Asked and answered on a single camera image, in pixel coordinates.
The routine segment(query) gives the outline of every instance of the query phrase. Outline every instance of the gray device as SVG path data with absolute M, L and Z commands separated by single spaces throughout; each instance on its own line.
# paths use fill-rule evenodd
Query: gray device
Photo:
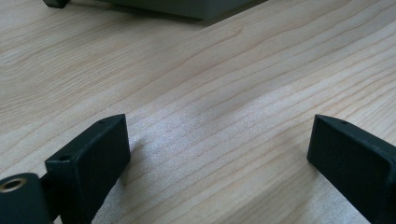
M 100 0 L 116 5 L 137 7 L 197 19 L 210 19 L 252 0 Z M 44 0 L 48 7 L 63 8 L 68 0 Z

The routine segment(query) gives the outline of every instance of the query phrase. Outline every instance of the black plastic part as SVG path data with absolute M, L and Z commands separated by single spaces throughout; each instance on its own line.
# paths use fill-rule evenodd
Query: black plastic part
M 64 8 L 69 0 L 44 0 L 47 7 Z
M 396 147 L 316 115 L 307 158 L 372 223 L 396 223 Z
M 125 116 L 117 115 L 99 120 L 48 158 L 63 223 L 91 223 L 130 157 Z
M 0 181 L 0 223 L 50 223 L 44 193 L 35 174 L 19 174 Z

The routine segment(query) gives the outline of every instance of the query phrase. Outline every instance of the screw hole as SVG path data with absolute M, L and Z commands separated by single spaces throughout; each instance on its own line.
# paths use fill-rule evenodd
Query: screw hole
M 26 183 L 25 178 L 15 178 L 0 186 L 0 192 L 7 193 L 22 187 Z
M 59 158 L 60 161 L 70 161 L 70 156 L 69 155 L 65 155 Z

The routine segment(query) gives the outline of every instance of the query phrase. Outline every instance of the wood grain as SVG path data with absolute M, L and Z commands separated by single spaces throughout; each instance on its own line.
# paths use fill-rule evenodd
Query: wood grain
M 315 114 L 396 144 L 394 0 L 0 6 L 0 178 L 125 113 L 132 163 L 94 223 L 367 223 L 305 156 Z

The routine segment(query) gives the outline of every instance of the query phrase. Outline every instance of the gray object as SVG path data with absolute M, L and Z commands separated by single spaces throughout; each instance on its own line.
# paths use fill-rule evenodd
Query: gray object
M 252 0 L 100 0 L 112 4 L 176 14 L 198 19 L 213 18 Z M 68 0 L 44 0 L 48 7 L 64 7 Z

